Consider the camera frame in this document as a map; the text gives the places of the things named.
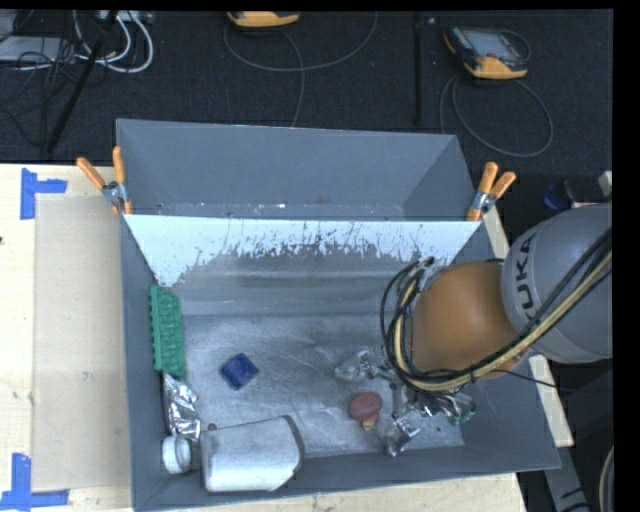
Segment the gray bin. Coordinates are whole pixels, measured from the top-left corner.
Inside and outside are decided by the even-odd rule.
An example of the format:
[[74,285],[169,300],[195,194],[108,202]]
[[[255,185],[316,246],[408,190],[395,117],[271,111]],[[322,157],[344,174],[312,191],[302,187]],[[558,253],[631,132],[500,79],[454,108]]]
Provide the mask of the gray bin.
[[[458,141],[449,135],[124,119],[117,121],[116,128],[135,214],[314,221],[461,221],[474,195]],[[218,505],[559,466],[536,386],[505,376],[467,388],[477,412],[468,423],[457,427],[460,443],[438,445],[432,440],[425,448],[407,450],[397,459],[382,451],[306,458],[291,481],[270,493],[208,494],[199,473],[168,474],[161,459],[167,431],[161,376],[153,368],[149,315],[148,293],[155,278],[124,219],[120,241],[132,500],[136,510]],[[481,224],[455,261],[493,256]],[[351,278],[349,285],[311,286],[316,294],[312,296],[326,298],[327,294],[343,293],[342,306],[347,308],[344,311],[362,314],[362,308],[377,307],[385,279],[399,268],[400,262],[380,266],[371,260],[369,275],[376,279],[362,281],[362,291],[368,294],[366,300],[353,291],[361,282],[353,277],[358,269],[351,263],[341,265],[339,268]],[[270,271],[271,277],[277,277],[277,267]],[[291,290],[297,281],[287,283]],[[244,309],[246,321],[258,303],[246,300],[249,295],[243,295],[242,290],[229,289],[237,297],[244,297],[240,309]],[[282,289],[277,286],[273,290],[275,293]],[[336,314],[335,304],[331,306],[323,310],[325,318]],[[265,317],[272,313],[268,308],[262,311]],[[237,319],[238,311],[233,314]],[[518,371],[531,377],[528,365],[520,365]]]

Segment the white bottle cap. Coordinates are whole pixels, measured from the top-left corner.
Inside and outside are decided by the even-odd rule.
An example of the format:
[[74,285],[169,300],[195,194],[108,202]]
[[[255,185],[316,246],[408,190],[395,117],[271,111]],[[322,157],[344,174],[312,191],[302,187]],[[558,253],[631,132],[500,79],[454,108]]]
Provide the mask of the white bottle cap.
[[191,469],[191,446],[182,437],[169,436],[162,442],[162,461],[172,475]]

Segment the brown egg-shaped object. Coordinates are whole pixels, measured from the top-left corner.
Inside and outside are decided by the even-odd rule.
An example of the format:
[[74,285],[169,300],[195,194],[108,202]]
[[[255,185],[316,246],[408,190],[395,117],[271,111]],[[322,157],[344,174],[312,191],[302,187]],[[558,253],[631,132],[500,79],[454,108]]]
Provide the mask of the brown egg-shaped object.
[[369,430],[380,418],[378,411],[381,407],[382,397],[378,393],[373,391],[360,393],[349,404],[349,416],[354,420],[361,421],[362,426]]

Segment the black floor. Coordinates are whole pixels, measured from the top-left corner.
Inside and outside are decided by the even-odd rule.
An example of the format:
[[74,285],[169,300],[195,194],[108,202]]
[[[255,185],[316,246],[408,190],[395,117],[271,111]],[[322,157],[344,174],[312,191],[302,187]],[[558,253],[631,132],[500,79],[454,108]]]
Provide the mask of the black floor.
[[[282,33],[249,37],[229,26],[224,11],[154,11],[146,25],[153,40],[148,69],[118,73],[96,65],[80,89],[87,61],[62,64],[78,43],[71,11],[20,10],[17,35],[73,44],[46,69],[0,63],[0,162],[70,164],[86,156],[109,164],[117,118],[444,131],[459,137],[475,184],[488,160],[517,173],[497,205],[510,242],[558,212],[548,203],[551,187],[601,199],[597,180],[612,169],[613,9],[418,14],[302,12]],[[108,27],[92,10],[78,11],[77,19],[90,46]],[[527,75],[499,86],[470,80],[443,42],[443,29],[454,25],[517,33],[531,51]],[[128,26],[134,50],[118,64],[140,65],[149,46]],[[100,56],[124,44],[114,25]],[[26,56],[20,65],[29,65]],[[459,75],[454,105],[445,87]],[[589,380],[602,371],[582,375]],[[523,481],[528,495],[544,488],[539,475]],[[544,510],[530,502],[531,510]]]

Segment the aluminum foil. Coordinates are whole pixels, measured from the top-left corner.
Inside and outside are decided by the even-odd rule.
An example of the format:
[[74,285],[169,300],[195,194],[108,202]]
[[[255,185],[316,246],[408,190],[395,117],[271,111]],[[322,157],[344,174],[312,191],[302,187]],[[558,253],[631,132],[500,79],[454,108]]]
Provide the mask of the aluminum foil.
[[193,442],[200,438],[200,417],[195,409],[198,396],[184,382],[164,373],[164,402],[167,428],[174,436]]

